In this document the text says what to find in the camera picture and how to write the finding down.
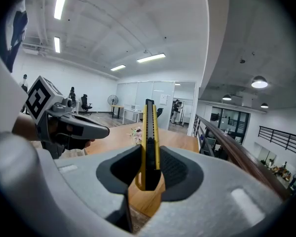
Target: small wooden table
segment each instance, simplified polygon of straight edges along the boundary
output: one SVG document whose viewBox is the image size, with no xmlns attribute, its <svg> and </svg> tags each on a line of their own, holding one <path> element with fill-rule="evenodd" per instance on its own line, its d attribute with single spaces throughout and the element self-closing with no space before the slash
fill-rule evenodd
<svg viewBox="0 0 296 237">
<path fill-rule="evenodd" d="M 110 128 L 110 134 L 108 137 L 95 140 L 91 143 L 91 146 L 85 150 L 87 154 L 90 155 L 132 146 L 134 145 L 133 139 L 127 134 L 131 133 L 131 128 L 141 127 L 142 125 L 143 123 L 135 123 Z M 159 143 L 160 146 L 181 148 L 198 153 L 197 138 L 161 128 L 159 128 Z M 133 181 L 128 188 L 128 202 L 136 210 L 148 217 L 152 217 L 160 206 L 161 193 L 164 191 L 165 185 L 163 175 L 161 175 L 160 182 L 154 191 L 143 192 L 137 188 Z"/>
<path fill-rule="evenodd" d="M 124 108 L 124 106 L 120 106 L 120 105 L 110 105 L 111 106 L 111 110 L 112 110 L 112 119 L 119 119 L 119 113 L 120 113 L 120 108 Z M 118 111 L 117 111 L 117 117 L 114 117 L 114 108 L 117 107 Z"/>
</svg>

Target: glass wall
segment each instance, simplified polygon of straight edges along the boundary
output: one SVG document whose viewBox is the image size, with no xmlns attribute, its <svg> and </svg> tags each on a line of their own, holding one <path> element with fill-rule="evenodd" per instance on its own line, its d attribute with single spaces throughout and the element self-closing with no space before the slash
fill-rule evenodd
<svg viewBox="0 0 296 237">
<path fill-rule="evenodd" d="M 248 113 L 213 107 L 210 122 L 241 144 L 246 134 L 248 120 Z"/>
</svg>

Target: wooden table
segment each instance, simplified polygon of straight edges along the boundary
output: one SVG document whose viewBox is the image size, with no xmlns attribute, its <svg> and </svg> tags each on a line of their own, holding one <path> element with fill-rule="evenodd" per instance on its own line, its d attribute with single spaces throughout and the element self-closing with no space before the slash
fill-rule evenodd
<svg viewBox="0 0 296 237">
<path fill-rule="evenodd" d="M 110 150 L 124 148 L 134 145 L 130 135 L 131 128 L 142 126 L 143 123 L 135 123 L 110 128 L 110 134 L 104 139 L 98 139 L 86 148 L 87 154 L 104 153 Z M 160 146 L 181 148 L 198 153 L 197 138 L 183 135 L 176 132 L 159 128 Z M 161 193 L 165 191 L 164 178 L 161 175 L 160 182 L 154 191 L 143 192 L 137 188 L 133 181 L 128 188 L 128 201 L 135 209 L 141 213 L 152 217 L 160 206 Z"/>
<path fill-rule="evenodd" d="M 120 108 L 124 108 L 124 106 L 120 106 L 120 105 L 110 105 L 111 106 L 111 110 L 112 110 L 112 119 L 114 118 L 114 108 L 118 108 L 117 111 L 117 119 L 119 119 L 119 112 L 120 112 Z"/>
</svg>

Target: handrail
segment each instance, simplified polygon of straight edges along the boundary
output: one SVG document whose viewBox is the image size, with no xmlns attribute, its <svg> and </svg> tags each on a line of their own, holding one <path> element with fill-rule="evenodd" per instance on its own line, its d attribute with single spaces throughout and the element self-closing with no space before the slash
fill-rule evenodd
<svg viewBox="0 0 296 237">
<path fill-rule="evenodd" d="M 277 193 L 282 200 L 286 200 L 290 196 L 289 192 L 279 182 L 279 180 L 257 158 L 255 158 L 248 150 L 237 143 L 228 134 L 223 133 L 223 131 L 199 115 L 195 116 L 194 130 L 196 129 L 195 124 L 197 123 L 197 119 L 202 121 L 207 129 L 215 136 L 233 164 L 237 165 L 257 180 L 267 185 L 270 189 Z"/>
<path fill-rule="evenodd" d="M 290 150 L 296 154 L 296 134 L 283 132 L 260 125 L 258 137 L 275 143 L 285 148 L 285 150 Z"/>
</svg>

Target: floor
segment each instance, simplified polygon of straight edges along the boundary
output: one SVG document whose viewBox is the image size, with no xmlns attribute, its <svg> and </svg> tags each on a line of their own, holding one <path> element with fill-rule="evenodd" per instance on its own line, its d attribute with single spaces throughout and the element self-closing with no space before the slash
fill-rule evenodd
<svg viewBox="0 0 296 237">
<path fill-rule="evenodd" d="M 188 123 L 184 123 L 184 126 L 180 126 L 178 124 L 175 125 L 175 124 L 172 124 L 171 122 L 169 124 L 169 131 L 172 131 L 172 132 L 178 132 L 178 133 L 187 135 L 187 129 L 188 129 Z"/>
<path fill-rule="evenodd" d="M 111 127 L 116 127 L 116 126 L 120 126 L 123 125 L 123 114 L 120 115 L 119 118 L 112 118 L 112 115 L 109 113 L 91 113 L 91 114 L 86 114 L 86 113 L 81 113 L 79 112 L 80 115 L 83 115 L 85 117 L 88 117 L 90 119 L 92 119 L 93 121 L 95 121 L 96 123 L 99 123 L 101 125 L 104 125 L 108 128 Z M 133 124 L 135 122 L 125 119 L 124 120 L 124 124 Z"/>
</svg>

